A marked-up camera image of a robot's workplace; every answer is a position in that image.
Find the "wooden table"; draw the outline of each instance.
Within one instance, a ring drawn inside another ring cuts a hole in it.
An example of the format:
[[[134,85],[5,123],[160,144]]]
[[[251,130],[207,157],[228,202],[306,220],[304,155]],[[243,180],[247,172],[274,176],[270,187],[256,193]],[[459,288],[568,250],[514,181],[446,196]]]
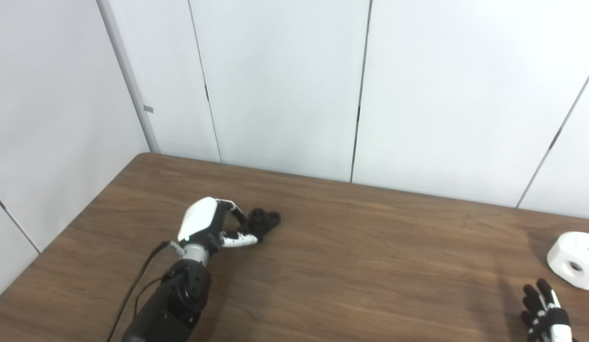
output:
[[[544,261],[589,220],[141,154],[0,297],[0,342],[103,341],[149,252],[205,196],[283,221],[210,260],[192,341],[524,342],[522,286],[538,277],[589,340],[589,292]],[[162,252],[140,285],[174,260]]]

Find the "white wall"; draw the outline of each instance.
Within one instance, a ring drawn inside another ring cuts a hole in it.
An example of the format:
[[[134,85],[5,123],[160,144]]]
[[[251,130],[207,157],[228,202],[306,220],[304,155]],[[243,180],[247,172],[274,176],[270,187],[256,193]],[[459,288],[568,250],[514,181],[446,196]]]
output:
[[[348,181],[367,0],[191,0],[222,161]]]
[[[0,1],[0,199],[36,247],[146,151],[94,0]]]
[[[589,82],[520,208],[589,219]]]
[[[515,206],[589,75],[589,0],[375,0],[353,182]]]
[[[99,0],[157,151],[220,162],[187,0]]]
[[[0,294],[37,255],[27,238],[0,207]]]

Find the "black cable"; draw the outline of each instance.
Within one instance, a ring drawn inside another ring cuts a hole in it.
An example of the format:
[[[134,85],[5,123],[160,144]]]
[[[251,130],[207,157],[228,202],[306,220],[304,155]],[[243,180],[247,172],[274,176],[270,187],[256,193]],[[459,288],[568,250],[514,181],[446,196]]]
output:
[[[160,281],[161,278],[157,278],[157,279],[153,279],[153,281],[151,281],[150,283],[148,283],[147,285],[145,285],[142,290],[140,290],[140,292],[138,292],[138,296],[136,296],[136,301],[134,301],[134,318],[136,317],[136,315],[138,314],[138,299],[140,298],[140,295],[145,292],[145,290],[147,290],[147,288],[149,288],[149,286],[155,284],[156,282]]]
[[[157,253],[159,253],[162,249],[164,249],[164,247],[166,247],[169,244],[170,244],[169,241],[163,241],[157,247],[155,247],[155,249],[151,252],[151,254],[149,254],[149,257],[142,265],[142,268],[140,268],[140,271],[138,272],[136,279],[134,279],[134,282],[130,286],[130,289],[128,290],[128,292],[125,293],[125,297],[123,298],[123,301],[121,302],[121,305],[119,306],[119,310],[117,311],[117,316],[115,317],[115,320],[112,323],[112,327],[111,327],[111,330],[108,334],[108,337],[106,338],[106,342],[111,342],[112,334],[115,333],[115,328],[117,327],[117,324],[119,323],[119,318],[121,318],[121,314],[123,313],[123,310],[125,309],[125,305],[127,304],[128,299],[132,295],[132,292],[134,292],[134,288],[136,287],[136,285],[140,281],[140,278],[144,274],[144,271],[147,270],[147,266],[149,266],[149,264],[151,263],[151,260],[155,257],[155,255],[157,255]]]

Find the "robotic arm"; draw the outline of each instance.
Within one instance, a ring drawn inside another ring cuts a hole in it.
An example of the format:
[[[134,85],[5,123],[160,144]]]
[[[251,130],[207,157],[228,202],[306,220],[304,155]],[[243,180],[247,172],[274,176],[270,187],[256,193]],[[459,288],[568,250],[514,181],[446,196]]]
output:
[[[539,291],[529,284],[524,286],[526,307],[520,317],[528,329],[528,342],[578,342],[572,337],[566,310],[552,286],[545,279],[537,281]]]
[[[240,223],[236,231],[223,231],[232,215]],[[208,261],[222,247],[255,245],[277,226],[280,215],[253,210],[246,218],[233,201],[205,197],[188,208],[171,242],[181,259],[163,275],[160,285],[123,334],[123,342],[186,342],[208,301],[212,278]]]

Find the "white cube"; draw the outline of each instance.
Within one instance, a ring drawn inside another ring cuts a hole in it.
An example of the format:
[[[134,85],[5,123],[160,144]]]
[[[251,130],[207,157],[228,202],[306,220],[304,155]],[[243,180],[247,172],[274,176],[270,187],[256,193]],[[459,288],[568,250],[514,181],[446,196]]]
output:
[[[589,290],[589,234],[562,234],[548,253],[548,264],[572,285]]]

